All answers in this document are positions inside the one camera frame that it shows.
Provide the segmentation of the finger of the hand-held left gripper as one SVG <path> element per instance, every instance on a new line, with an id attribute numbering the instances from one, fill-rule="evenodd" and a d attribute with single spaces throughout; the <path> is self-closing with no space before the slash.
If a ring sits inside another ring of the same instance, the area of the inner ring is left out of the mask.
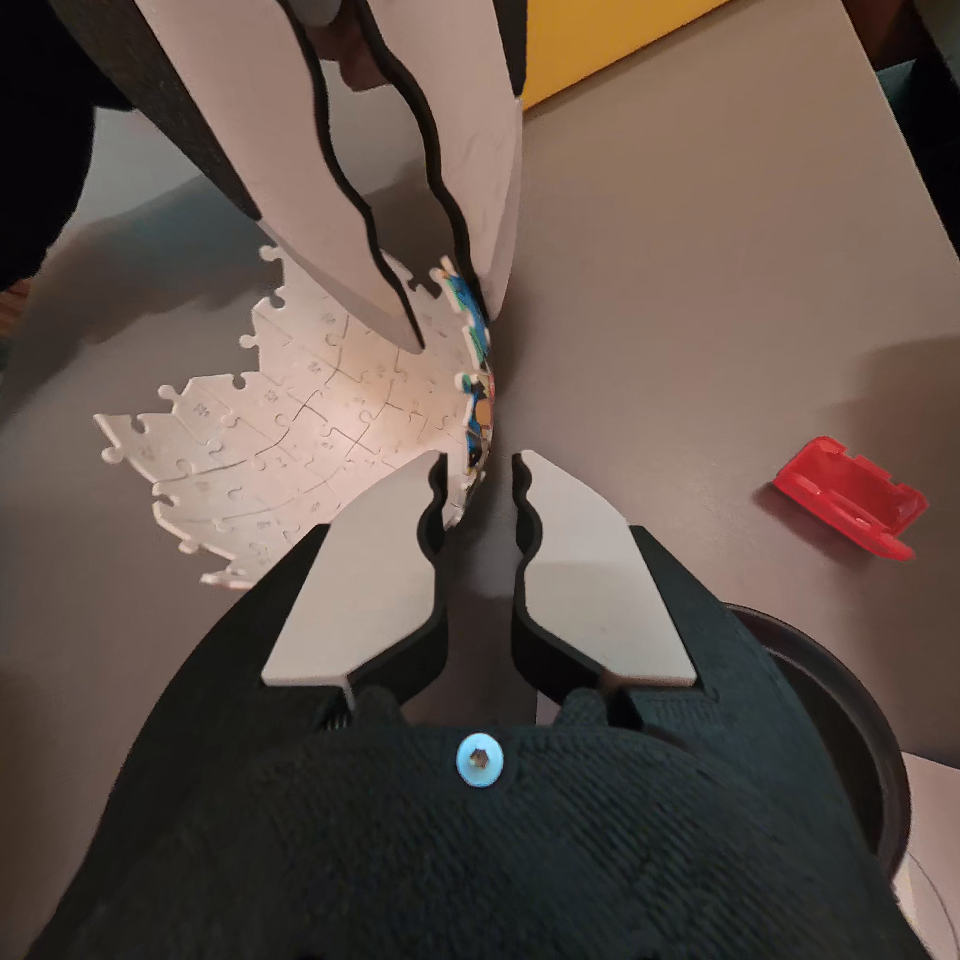
<path id="1" fill-rule="evenodd" d="M 373 212 L 344 174 L 322 67 L 289 2 L 136 6 L 259 213 L 259 224 L 350 314 L 409 353 L 425 349 Z"/>
<path id="2" fill-rule="evenodd" d="M 371 1 L 356 10 L 377 67 L 414 115 L 459 273 L 495 320 L 518 239 L 523 121 L 495 3 Z"/>

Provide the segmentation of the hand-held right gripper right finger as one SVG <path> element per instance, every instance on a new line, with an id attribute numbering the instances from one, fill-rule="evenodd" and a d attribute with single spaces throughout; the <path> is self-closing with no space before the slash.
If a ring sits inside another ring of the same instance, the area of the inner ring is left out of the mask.
<path id="1" fill-rule="evenodd" d="M 627 519 L 533 450 L 512 458 L 512 493 L 522 678 L 557 706 L 575 690 L 692 689 L 696 668 Z"/>

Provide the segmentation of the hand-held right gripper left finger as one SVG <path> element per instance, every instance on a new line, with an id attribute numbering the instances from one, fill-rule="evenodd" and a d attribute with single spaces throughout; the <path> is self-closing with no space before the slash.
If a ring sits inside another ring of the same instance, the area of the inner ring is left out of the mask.
<path id="1" fill-rule="evenodd" d="M 440 629 L 436 559 L 445 534 L 448 457 L 425 452 L 360 493 L 325 529 L 261 672 L 268 688 L 337 688 L 409 699 L 431 682 L 425 655 L 410 680 L 389 664 Z"/>

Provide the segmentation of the partly built white puzzle ball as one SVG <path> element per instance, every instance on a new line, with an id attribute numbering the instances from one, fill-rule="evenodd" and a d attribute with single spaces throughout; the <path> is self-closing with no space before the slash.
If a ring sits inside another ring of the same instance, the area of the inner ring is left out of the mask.
<path id="1" fill-rule="evenodd" d="M 446 529 L 485 478 L 496 383 L 489 321 L 451 258 L 432 294 L 388 258 L 417 311 L 424 350 L 368 328 L 279 246 L 279 287 L 250 311 L 240 346 L 256 368 L 165 385 L 164 412 L 95 414 L 102 460 L 150 484 L 158 527 L 182 554 L 222 567 L 200 582 L 245 593 L 314 527 L 430 451 L 446 456 Z"/>

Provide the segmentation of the person's left forearm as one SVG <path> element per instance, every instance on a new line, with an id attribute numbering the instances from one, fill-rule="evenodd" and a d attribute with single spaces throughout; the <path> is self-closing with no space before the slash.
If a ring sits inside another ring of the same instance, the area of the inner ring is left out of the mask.
<path id="1" fill-rule="evenodd" d="M 45 1 L 1 3 L 1 289 L 32 279 L 77 210 L 99 109 L 131 103 Z"/>

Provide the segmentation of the black round puzzle stand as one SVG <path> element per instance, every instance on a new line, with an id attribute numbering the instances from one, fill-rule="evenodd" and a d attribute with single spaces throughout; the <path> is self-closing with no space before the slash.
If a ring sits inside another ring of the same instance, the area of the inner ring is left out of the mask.
<path id="1" fill-rule="evenodd" d="M 911 834 L 906 762 L 881 708 L 855 674 L 806 633 L 747 606 L 727 604 L 773 657 L 829 753 L 870 850 L 894 882 Z"/>

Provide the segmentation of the person's left hand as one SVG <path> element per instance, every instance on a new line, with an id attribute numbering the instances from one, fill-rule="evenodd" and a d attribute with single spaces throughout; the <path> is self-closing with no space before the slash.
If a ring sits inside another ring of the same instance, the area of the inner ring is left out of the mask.
<path id="1" fill-rule="evenodd" d="M 398 80 L 393 65 L 378 60 L 364 27 L 358 8 L 343 3 L 329 27 L 328 58 L 338 64 L 343 81 L 353 92 L 395 88 Z"/>

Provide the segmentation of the large yellow bin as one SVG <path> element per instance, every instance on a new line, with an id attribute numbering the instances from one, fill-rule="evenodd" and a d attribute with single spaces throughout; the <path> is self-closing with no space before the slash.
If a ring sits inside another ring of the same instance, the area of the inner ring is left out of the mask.
<path id="1" fill-rule="evenodd" d="M 528 2 L 524 109 L 724 5 L 724 1 Z"/>

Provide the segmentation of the red plastic case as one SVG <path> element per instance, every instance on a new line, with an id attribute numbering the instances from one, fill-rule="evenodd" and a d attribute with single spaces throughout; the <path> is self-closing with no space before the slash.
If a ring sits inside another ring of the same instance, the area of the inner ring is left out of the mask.
<path id="1" fill-rule="evenodd" d="M 773 487 L 875 557 L 916 558 L 903 534 L 929 509 L 928 498 L 835 438 L 811 439 L 775 474 Z"/>

